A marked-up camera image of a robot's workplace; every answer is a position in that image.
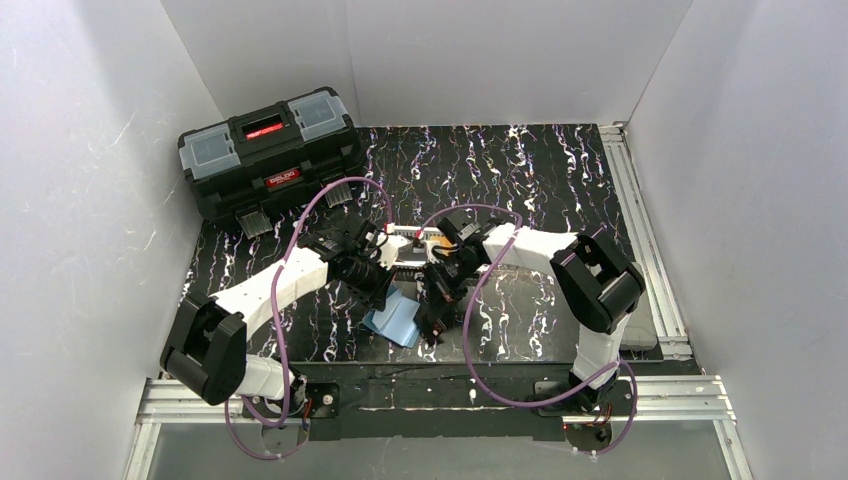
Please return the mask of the black VIP card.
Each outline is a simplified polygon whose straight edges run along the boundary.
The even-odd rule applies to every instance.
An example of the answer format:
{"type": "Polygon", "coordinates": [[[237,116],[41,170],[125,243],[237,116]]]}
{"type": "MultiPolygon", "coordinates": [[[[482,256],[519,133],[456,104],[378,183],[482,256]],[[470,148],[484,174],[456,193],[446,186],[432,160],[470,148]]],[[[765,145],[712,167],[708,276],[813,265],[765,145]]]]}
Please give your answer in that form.
{"type": "Polygon", "coordinates": [[[448,306],[441,304],[422,304],[418,307],[414,316],[414,323],[428,346],[435,346],[440,342],[440,336],[446,331],[443,317],[448,310],[448,306]]]}

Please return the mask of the blue leather card holder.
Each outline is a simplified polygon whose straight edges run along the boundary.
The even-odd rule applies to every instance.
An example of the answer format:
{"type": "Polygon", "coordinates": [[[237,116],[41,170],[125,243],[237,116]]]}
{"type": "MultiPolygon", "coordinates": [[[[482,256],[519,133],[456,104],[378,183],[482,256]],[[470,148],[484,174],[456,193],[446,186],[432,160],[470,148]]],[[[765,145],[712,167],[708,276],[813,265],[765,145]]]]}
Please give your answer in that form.
{"type": "Polygon", "coordinates": [[[405,348],[413,348],[420,335],[415,316],[420,303],[408,298],[396,286],[391,285],[385,298],[383,310],[370,310],[362,323],[373,333],[405,348]]]}

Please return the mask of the white plastic basket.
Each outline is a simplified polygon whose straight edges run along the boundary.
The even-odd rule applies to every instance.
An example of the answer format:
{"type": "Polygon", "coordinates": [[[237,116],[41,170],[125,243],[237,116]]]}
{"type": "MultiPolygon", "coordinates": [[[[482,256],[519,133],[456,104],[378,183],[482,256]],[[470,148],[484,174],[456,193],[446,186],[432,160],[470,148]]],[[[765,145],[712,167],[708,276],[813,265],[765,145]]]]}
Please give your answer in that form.
{"type": "Polygon", "coordinates": [[[398,234],[409,237],[412,244],[402,251],[397,262],[392,267],[415,269],[423,267],[427,262],[435,262],[432,248],[435,245],[453,246],[447,237],[435,227],[425,227],[421,231],[415,226],[397,226],[398,234]]]}

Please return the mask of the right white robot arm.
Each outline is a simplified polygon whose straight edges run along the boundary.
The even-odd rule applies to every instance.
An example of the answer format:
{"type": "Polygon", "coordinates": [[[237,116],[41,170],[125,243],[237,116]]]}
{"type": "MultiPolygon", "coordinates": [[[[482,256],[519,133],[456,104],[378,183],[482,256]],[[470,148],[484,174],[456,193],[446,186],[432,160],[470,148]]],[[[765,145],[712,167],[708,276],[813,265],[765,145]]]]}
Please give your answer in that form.
{"type": "Polygon", "coordinates": [[[579,324],[567,381],[524,401],[485,392],[504,405],[539,412],[594,409],[617,380],[623,333],[646,289],[640,271],[606,230],[545,232],[495,218],[481,223],[463,211],[442,217],[436,227],[450,246],[436,250],[419,275],[424,302],[414,321],[426,343],[439,341],[444,317],[468,294],[474,274],[480,276],[477,291],[500,264],[545,274],[556,281],[579,324]]]}

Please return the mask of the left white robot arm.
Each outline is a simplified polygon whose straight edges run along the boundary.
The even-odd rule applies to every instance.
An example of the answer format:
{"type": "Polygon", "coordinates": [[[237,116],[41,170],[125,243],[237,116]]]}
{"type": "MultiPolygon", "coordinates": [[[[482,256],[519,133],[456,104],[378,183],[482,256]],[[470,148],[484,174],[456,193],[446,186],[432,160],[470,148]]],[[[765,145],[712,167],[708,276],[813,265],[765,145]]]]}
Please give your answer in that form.
{"type": "Polygon", "coordinates": [[[250,355],[247,343],[282,309],[326,284],[345,284],[382,311],[400,252],[410,240],[367,220],[299,239],[283,259],[211,296],[187,293],[178,307],[160,366],[215,406],[234,396],[282,401],[297,377],[280,359],[250,355]]]}

